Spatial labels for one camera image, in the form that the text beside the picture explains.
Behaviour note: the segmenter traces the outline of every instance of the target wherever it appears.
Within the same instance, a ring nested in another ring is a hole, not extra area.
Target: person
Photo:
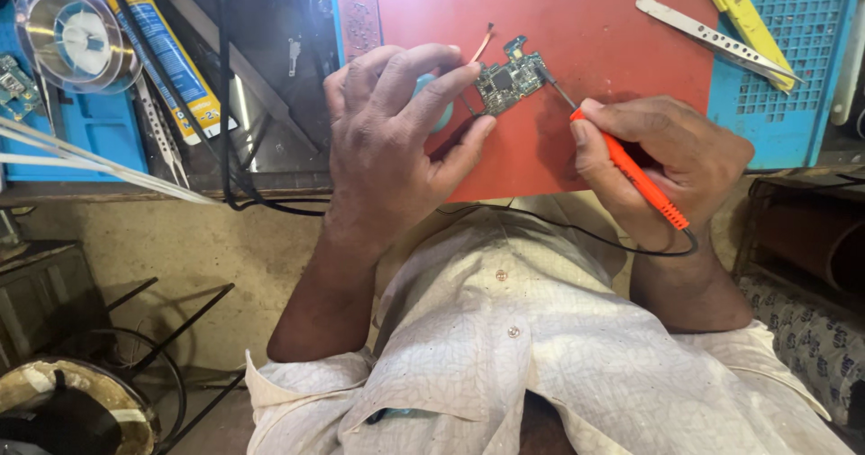
[[[852,453],[711,247],[711,217],[753,147],[668,96],[583,101],[576,168],[641,248],[688,250],[612,165],[599,129],[638,142],[696,253],[637,254],[627,301],[586,252],[591,239],[479,208],[414,251],[387,286],[377,355],[364,347],[377,261],[482,159],[496,126],[478,118],[441,161],[424,153],[478,78],[460,58],[454,46],[383,46],[325,80],[333,199],[270,361],[256,369],[247,352],[248,453]]]

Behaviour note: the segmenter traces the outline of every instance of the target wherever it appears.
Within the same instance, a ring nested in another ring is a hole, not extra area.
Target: yellow handle
[[[787,59],[784,58],[784,53],[778,48],[778,44],[769,32],[769,28],[763,23],[763,18],[760,17],[751,0],[712,0],[712,2],[715,3],[719,11],[727,13],[745,44],[792,71]],[[771,82],[772,85],[780,91],[790,93],[795,81],[792,78],[777,76],[781,78],[782,82]]]

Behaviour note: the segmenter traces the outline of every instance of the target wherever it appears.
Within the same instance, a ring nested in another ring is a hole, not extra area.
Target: adhesive tube
[[[192,126],[183,115],[183,111],[175,103],[174,98],[168,93],[168,89],[159,78],[153,68],[151,62],[144,58],[144,52],[141,50],[141,45],[132,34],[129,26],[120,13],[120,8],[116,0],[107,0],[108,6],[111,7],[120,25],[132,42],[135,52],[139,55],[142,63],[147,70],[147,74],[153,79],[157,85],[159,93],[162,94],[168,108],[171,109],[171,115],[174,116],[175,122],[178,123],[178,128],[183,134],[183,140],[187,144],[198,144],[200,138],[192,130]],[[171,82],[178,88],[183,101],[189,106],[189,111],[192,112],[193,118],[198,119],[201,129],[207,137],[213,137],[220,132],[220,111],[221,106],[216,95],[211,91],[207,82],[201,77],[200,72],[192,63],[189,55],[183,50],[180,41],[168,27],[162,14],[156,6],[154,0],[126,0],[129,2],[129,7],[132,9],[132,14],[135,16],[135,21],[141,27],[141,32],[144,34],[150,47],[157,54],[159,63],[171,78]],[[236,127],[236,123],[229,121],[228,128]]]

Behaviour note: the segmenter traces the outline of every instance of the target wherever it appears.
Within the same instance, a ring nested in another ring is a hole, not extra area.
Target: floor
[[[713,224],[715,248],[728,268],[750,183],[742,179]],[[591,192],[581,199],[600,209]],[[175,200],[41,205],[19,222],[30,239],[80,239],[106,302],[158,277],[113,313],[117,326],[157,339],[207,303],[214,288],[235,284],[171,352],[182,366],[233,370],[246,349],[257,365],[265,361],[267,338],[312,253],[320,219]],[[621,231],[619,237],[628,242]],[[629,279],[630,259],[613,290],[625,296]]]

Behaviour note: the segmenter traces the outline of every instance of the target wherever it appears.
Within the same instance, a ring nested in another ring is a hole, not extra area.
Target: patterned shirt
[[[389,284],[379,355],[256,370],[247,354],[248,453],[515,455],[526,390],[580,455],[852,453],[762,323],[670,335],[581,240],[480,209]]]

